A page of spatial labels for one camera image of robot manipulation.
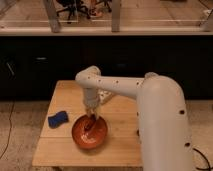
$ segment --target blue sponge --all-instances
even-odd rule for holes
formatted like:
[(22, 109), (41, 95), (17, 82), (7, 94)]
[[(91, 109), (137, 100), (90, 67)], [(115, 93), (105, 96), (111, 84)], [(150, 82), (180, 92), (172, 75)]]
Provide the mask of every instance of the blue sponge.
[(60, 111), (53, 116), (48, 117), (48, 123), (50, 128), (56, 128), (62, 123), (68, 122), (68, 115), (66, 111)]

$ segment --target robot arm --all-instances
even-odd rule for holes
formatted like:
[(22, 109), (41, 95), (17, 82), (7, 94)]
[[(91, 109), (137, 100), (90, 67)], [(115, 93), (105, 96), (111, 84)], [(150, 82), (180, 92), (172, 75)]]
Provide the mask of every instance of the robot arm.
[(144, 171), (195, 171), (184, 95), (174, 80), (103, 77), (92, 66), (79, 72), (76, 81), (87, 109), (99, 106), (98, 89), (136, 100)]

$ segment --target cable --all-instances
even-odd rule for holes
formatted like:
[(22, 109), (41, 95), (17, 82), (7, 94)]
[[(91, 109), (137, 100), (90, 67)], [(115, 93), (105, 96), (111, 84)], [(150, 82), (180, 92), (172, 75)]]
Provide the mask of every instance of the cable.
[(15, 106), (15, 102), (13, 102), (12, 104), (12, 108), (11, 108), (11, 111), (10, 111), (10, 116), (9, 116), (9, 123), (10, 123), (10, 129), (9, 129), (9, 134), (8, 134), (8, 138), (7, 138), (7, 144), (2, 152), (2, 154), (0, 155), (0, 160), (2, 159), (2, 157), (4, 156), (5, 152), (7, 151), (7, 148), (8, 148), (8, 145), (9, 145), (9, 142), (10, 142), (10, 134), (11, 134), (11, 130), (12, 130), (12, 121), (11, 121), (11, 117), (12, 117), (12, 113), (13, 113), (13, 109), (14, 109), (14, 106)]
[(203, 159), (206, 161), (206, 163), (207, 163), (207, 165), (208, 165), (207, 168), (196, 167), (196, 169), (197, 169), (197, 170), (204, 170), (204, 171), (211, 171), (211, 170), (213, 170), (213, 167), (211, 167), (210, 162), (209, 162), (209, 160), (207, 159), (207, 157), (206, 157), (201, 151), (199, 151), (198, 149), (193, 148), (193, 150), (196, 151), (197, 153), (199, 153), (199, 154), (203, 157)]

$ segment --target dark wall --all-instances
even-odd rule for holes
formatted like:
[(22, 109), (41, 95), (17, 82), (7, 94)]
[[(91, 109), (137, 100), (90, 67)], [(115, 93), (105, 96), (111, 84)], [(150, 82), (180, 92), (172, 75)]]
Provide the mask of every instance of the dark wall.
[(57, 80), (90, 65), (102, 75), (157, 72), (187, 98), (213, 98), (212, 45), (210, 36), (0, 37), (0, 99), (50, 98)]

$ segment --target chair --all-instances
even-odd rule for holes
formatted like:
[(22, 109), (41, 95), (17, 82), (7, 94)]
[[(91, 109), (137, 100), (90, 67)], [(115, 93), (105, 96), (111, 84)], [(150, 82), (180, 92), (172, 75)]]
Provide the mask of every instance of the chair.
[(81, 0), (56, 0), (56, 1), (63, 7), (65, 7), (62, 10), (56, 11), (58, 17), (61, 12), (69, 11), (67, 23), (71, 23), (70, 18), (71, 15), (72, 16), (75, 15), (75, 11), (79, 11), (85, 14), (87, 19), (90, 19), (89, 9), (85, 5), (83, 5), (83, 1)]
[(109, 2), (112, 2), (112, 0), (99, 0), (99, 1), (96, 3), (96, 5), (98, 5), (98, 4), (100, 4), (100, 3), (104, 3), (104, 6), (107, 6), (108, 11), (109, 11), (109, 12), (112, 12), (112, 9), (111, 9), (111, 7), (110, 7), (110, 5), (109, 5)]

